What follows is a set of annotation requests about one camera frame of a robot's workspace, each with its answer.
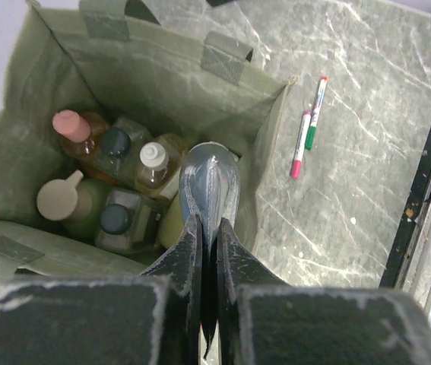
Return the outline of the clear perfume bottle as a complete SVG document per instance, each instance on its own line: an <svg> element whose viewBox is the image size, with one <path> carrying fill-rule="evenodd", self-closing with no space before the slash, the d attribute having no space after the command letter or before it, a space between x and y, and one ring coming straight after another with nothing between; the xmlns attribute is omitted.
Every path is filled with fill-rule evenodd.
<svg viewBox="0 0 431 365"><path fill-rule="evenodd" d="M121 116L102 134L93 165L133 189L136 169L141 164L140 150L152 139L146 127Z"/></svg>

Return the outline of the clear square bottle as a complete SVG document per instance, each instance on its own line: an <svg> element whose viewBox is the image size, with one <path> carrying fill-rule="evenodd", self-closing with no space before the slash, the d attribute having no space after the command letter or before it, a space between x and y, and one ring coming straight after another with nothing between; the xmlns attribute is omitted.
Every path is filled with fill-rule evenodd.
<svg viewBox="0 0 431 365"><path fill-rule="evenodd" d="M95 246L124 256L153 251L163 213L158 201L114 188L100 213Z"/></svg>

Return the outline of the orange bottle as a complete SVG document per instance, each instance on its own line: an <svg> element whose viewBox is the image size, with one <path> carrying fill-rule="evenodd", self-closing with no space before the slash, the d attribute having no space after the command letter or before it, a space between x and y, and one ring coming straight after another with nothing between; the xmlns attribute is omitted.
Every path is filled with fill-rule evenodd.
<svg viewBox="0 0 431 365"><path fill-rule="evenodd" d="M100 139L110 128L100 114L64 109L53 116L52 127L59 134L63 151L77 160L88 176L113 182L93 165L96 153L100 150Z"/></svg>

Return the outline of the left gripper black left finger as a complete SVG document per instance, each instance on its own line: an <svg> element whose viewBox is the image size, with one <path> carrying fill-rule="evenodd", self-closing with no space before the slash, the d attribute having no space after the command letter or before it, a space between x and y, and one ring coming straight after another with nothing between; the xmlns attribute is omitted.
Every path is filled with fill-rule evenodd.
<svg viewBox="0 0 431 365"><path fill-rule="evenodd" d="M0 288L0 364L197 364L202 225L141 274L46 278Z"/></svg>

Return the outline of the yellow-green pump bottle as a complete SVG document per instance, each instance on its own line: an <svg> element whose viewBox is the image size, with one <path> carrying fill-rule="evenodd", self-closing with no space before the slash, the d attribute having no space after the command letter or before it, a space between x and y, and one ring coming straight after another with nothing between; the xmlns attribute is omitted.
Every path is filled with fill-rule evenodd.
<svg viewBox="0 0 431 365"><path fill-rule="evenodd" d="M178 242L183 228L184 222L180 199L179 195L176 195L160 222L157 241L163 248L169 249Z"/></svg>

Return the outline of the green lotion bottle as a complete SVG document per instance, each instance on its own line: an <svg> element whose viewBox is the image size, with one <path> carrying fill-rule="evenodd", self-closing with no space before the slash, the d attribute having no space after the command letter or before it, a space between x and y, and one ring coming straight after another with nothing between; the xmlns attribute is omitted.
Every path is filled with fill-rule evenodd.
<svg viewBox="0 0 431 365"><path fill-rule="evenodd" d="M65 179L44 184L36 195L36 207L45 219L60 222L74 239L90 242L95 239L112 188L76 170Z"/></svg>

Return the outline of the green marker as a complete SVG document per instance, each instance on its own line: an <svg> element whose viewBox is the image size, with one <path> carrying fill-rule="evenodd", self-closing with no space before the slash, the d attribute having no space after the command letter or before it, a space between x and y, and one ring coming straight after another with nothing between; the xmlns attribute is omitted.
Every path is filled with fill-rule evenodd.
<svg viewBox="0 0 431 365"><path fill-rule="evenodd" d="M306 135L305 149L309 151L312 149L313 142L315 139L318 118L323 105L327 84L328 84L328 78L326 76L323 76L318 84L318 90L315 96L315 105L313 106L313 111L312 111L312 115L309 123L309 129Z"/></svg>

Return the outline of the amber liquid bottle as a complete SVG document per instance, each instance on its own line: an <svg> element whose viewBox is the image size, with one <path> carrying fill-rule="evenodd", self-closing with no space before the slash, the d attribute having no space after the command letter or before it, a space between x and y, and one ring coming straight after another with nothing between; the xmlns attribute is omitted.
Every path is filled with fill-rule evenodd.
<svg viewBox="0 0 431 365"><path fill-rule="evenodd" d="M135 170L135 188L150 198L173 200L179 190L180 167L188 149L189 143L173 133L144 144Z"/></svg>

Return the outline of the red and white marker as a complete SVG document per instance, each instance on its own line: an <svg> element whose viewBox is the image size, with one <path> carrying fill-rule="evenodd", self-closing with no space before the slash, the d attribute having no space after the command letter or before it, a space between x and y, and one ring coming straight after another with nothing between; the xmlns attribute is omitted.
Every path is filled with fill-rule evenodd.
<svg viewBox="0 0 431 365"><path fill-rule="evenodd" d="M290 176L293 179L299 177L302 165L303 165L303 155L305 150L306 135L309 129L309 124L311 121L311 112L305 111L302 115L302 121L299 128L298 139L296 142L296 148L293 155L293 162L290 170Z"/></svg>

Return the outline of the grey metallic tube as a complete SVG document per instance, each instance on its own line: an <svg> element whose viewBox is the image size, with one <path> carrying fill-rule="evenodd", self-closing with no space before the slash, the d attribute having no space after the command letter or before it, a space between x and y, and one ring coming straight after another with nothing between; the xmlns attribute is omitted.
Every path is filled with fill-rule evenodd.
<svg viewBox="0 0 431 365"><path fill-rule="evenodd" d="M235 224L240 194L237 162L228 148L209 141L194 146L182 163L179 175L182 219L199 217L207 250L211 250L223 219Z"/></svg>

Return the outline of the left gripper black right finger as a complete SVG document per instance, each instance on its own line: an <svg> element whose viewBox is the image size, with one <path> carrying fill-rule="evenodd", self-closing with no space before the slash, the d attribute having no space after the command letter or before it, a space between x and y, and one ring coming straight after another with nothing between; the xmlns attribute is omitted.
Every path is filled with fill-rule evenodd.
<svg viewBox="0 0 431 365"><path fill-rule="evenodd" d="M222 220L217 237L222 364L431 364L431 329L406 293L294 287Z"/></svg>

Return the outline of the olive green canvas bag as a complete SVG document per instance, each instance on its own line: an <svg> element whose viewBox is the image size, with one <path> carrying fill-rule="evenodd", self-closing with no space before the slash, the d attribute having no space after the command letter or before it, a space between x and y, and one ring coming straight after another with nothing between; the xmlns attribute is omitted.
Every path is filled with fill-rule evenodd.
<svg viewBox="0 0 431 365"><path fill-rule="evenodd" d="M250 62L251 48L219 33L203 40L157 24L138 1L31 5L11 54L0 110L0 281L42 275L138 273L142 264L67 237L36 209L41 185L74 160L52 118L59 110L127 116L155 134L215 141L239 156L235 231L251 249L257 188L274 151L290 84Z"/></svg>

